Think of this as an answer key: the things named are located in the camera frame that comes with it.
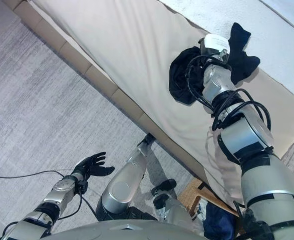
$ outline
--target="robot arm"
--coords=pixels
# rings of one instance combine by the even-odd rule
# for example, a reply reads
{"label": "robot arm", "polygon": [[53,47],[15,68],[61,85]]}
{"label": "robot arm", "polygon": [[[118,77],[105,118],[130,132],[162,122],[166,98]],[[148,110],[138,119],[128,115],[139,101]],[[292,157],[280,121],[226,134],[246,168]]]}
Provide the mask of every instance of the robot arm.
{"label": "robot arm", "polygon": [[58,181],[42,202],[19,221],[3,240],[38,240],[51,234],[51,228],[61,217],[67,204],[76,194],[87,191],[90,176],[106,176],[114,167],[103,167],[105,152],[87,157],[78,163],[72,173]]}
{"label": "robot arm", "polygon": [[[252,232],[250,237],[260,237],[253,239],[294,239],[294,176],[272,152],[267,109],[249,94],[250,101],[245,102],[238,92],[247,92],[231,82],[228,47],[226,39],[213,34],[201,40],[201,54],[213,56],[202,62],[201,98],[212,106],[213,131],[222,129],[218,136],[221,150],[242,170],[241,189],[247,208],[244,228]],[[265,113],[267,125],[257,107]]]}

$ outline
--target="black cable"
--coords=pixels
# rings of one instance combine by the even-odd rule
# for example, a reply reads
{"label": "black cable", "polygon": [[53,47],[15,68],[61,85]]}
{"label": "black cable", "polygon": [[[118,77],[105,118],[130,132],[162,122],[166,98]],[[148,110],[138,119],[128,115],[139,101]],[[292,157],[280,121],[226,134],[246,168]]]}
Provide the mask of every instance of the black cable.
{"label": "black cable", "polygon": [[8,228],[10,227],[10,226],[12,226],[12,225],[14,225],[14,224],[17,224],[18,223],[18,221],[13,221],[13,222],[11,222],[11,223],[9,223],[6,227],[5,227],[5,229],[3,230],[3,232],[2,232],[2,237],[4,237],[4,235],[7,233],[7,230],[8,230]]}
{"label": "black cable", "polygon": [[93,213],[93,215],[96,217],[97,219],[97,215],[96,212],[94,211],[94,209],[91,207],[90,203],[84,198],[82,197],[83,201],[85,201],[85,203],[88,205],[88,207],[90,208],[91,212]]}
{"label": "black cable", "polygon": [[186,73],[185,73],[185,78],[186,78],[186,81],[187,81],[187,86],[188,86],[188,90],[189,90],[189,92],[191,93],[191,95],[197,100],[197,101],[199,101],[201,104],[203,104],[203,105],[205,105],[207,108],[209,108],[210,110],[212,110],[213,111],[213,107],[210,105],[210,103],[208,103],[207,102],[207,100],[203,97],[203,96],[196,96],[196,94],[195,94],[195,92],[191,89],[191,86],[190,86],[190,73],[191,73],[191,67],[193,67],[193,66],[191,66],[191,64],[195,61],[195,60],[197,60],[197,59],[199,59],[199,58],[206,58],[206,57],[208,57],[208,58],[213,58],[213,59],[215,59],[214,57],[211,57],[211,56],[205,56],[205,55],[199,55],[199,56],[195,56],[193,59],[191,59],[190,60],[190,62],[188,63],[188,65],[187,65],[187,68],[186,68]]}
{"label": "black cable", "polygon": [[226,118],[224,119],[224,122],[228,122],[231,117],[236,113],[238,112],[240,109],[242,109],[244,106],[247,106],[247,105],[254,105],[254,106],[258,106],[260,107],[263,112],[265,113],[266,115],[266,120],[267,120],[267,128],[270,130],[271,129],[271,120],[270,120],[270,115],[269,115],[269,112],[268,110],[265,108],[264,105],[262,105],[261,103],[259,102],[256,102],[256,101],[246,101],[242,104],[240,104],[239,106],[237,106],[234,110],[232,110],[227,116]]}
{"label": "black cable", "polygon": [[[222,111],[224,111],[225,110],[225,107],[227,106],[227,104],[229,103],[229,100],[231,100],[232,99],[232,97],[233,96],[235,96],[236,95],[236,93],[238,93],[238,92],[243,92],[243,93],[245,93],[246,94],[246,96],[249,98],[249,100],[250,101],[247,101],[246,103],[248,103],[248,102],[255,102],[254,100],[253,100],[253,98],[251,97],[251,95],[245,90],[245,89],[243,89],[243,88],[239,88],[239,89],[236,89],[235,91],[233,91],[229,96],[228,96],[228,98],[223,102],[223,104],[219,107],[219,109],[217,110],[217,111],[215,111],[215,119],[213,120],[213,123],[212,123],[212,130],[213,131],[215,131],[217,128],[218,128],[218,125],[219,125],[219,123],[218,123],[218,117],[219,117],[219,115],[221,114],[221,112]],[[260,103],[258,103],[260,106],[259,107],[261,107],[261,109],[264,111],[264,113],[265,113],[265,116],[266,116],[266,121],[267,121],[267,127],[268,127],[268,129],[270,130],[271,129],[271,120],[270,120],[270,115],[269,115],[269,112],[268,112],[268,110],[262,105],[262,104],[260,104]],[[258,115],[259,115],[259,117],[260,117],[260,119],[263,121],[263,116],[262,116],[262,114],[261,114],[261,111],[259,110],[259,108],[257,107],[257,105],[256,104],[253,104],[254,105],[254,107],[255,107],[255,109],[256,109],[256,111],[258,112]]]}
{"label": "black cable", "polygon": [[64,177],[60,172],[55,171],[55,170],[46,170],[46,171],[41,171],[29,175],[22,175],[22,176],[0,176],[0,179],[19,179],[19,178],[25,178],[25,177],[30,177],[38,174],[43,174],[43,173],[56,173],[59,174],[60,176]]}
{"label": "black cable", "polygon": [[67,216],[63,216],[63,217],[59,218],[58,220],[63,220],[63,219],[67,219],[69,217],[72,217],[74,214],[76,214],[80,210],[83,197],[82,197],[81,193],[78,193],[78,194],[80,196],[80,203],[79,203],[78,209],[74,213],[67,215]]}

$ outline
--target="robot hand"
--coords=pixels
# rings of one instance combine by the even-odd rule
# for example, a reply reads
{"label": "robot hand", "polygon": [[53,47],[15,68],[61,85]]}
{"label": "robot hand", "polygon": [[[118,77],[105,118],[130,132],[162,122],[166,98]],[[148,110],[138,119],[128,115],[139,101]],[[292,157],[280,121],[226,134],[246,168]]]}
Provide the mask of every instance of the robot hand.
{"label": "robot hand", "polygon": [[75,169],[71,173],[73,174],[81,174],[83,179],[86,181],[90,176],[107,176],[114,171],[114,167],[104,167],[102,165],[105,164],[104,159],[106,159],[106,152],[100,152],[90,157],[83,159],[80,163],[75,166]]}

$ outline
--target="dark fabric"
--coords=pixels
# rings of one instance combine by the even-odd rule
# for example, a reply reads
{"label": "dark fabric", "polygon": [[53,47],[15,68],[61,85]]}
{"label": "dark fabric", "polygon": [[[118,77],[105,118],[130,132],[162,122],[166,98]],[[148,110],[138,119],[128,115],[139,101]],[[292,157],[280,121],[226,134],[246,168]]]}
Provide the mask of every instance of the dark fabric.
{"label": "dark fabric", "polygon": [[247,56],[243,48],[248,42],[251,33],[245,31],[238,23],[234,23],[231,28],[229,45],[230,55],[228,64],[232,68],[231,81],[237,84],[241,80],[249,77],[260,64],[260,59],[256,56]]}
{"label": "dark fabric", "polygon": [[235,216],[208,202],[206,220],[203,222],[204,236],[209,240],[232,240]]}
{"label": "dark fabric", "polygon": [[[169,91],[176,101],[189,105],[196,100],[188,90],[185,74],[190,60],[198,55],[200,55],[200,48],[196,46],[188,48],[182,51],[170,65]],[[202,78],[199,74],[200,70],[198,72],[194,70],[190,78],[190,84],[198,93],[203,90],[203,82],[200,81]]]}
{"label": "dark fabric", "polygon": [[[234,23],[231,28],[229,45],[230,55],[228,64],[231,66],[231,81],[237,84],[239,81],[249,77],[258,67],[260,59],[256,56],[247,56],[243,51],[248,42],[251,33],[245,31],[238,23]],[[196,99],[190,93],[186,82],[186,68],[195,56],[200,55],[200,48],[194,46],[180,53],[180,55],[171,63],[169,69],[169,91],[173,98],[181,103],[190,105]],[[195,92],[202,93],[203,78],[200,68],[194,68],[191,71],[190,84]]]}

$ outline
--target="white bed sheet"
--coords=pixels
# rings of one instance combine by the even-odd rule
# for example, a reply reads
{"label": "white bed sheet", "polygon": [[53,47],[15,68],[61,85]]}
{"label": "white bed sheet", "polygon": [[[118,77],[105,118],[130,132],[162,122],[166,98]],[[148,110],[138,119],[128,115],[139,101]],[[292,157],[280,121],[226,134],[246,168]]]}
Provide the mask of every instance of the white bed sheet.
{"label": "white bed sheet", "polygon": [[[241,201],[240,168],[215,147],[217,133],[202,105],[186,106],[169,93],[169,67],[206,32],[156,0],[34,0],[46,19],[81,46],[141,109],[205,168],[213,190],[228,204]],[[270,111],[275,153],[294,141],[294,96],[260,71],[243,88]]]}

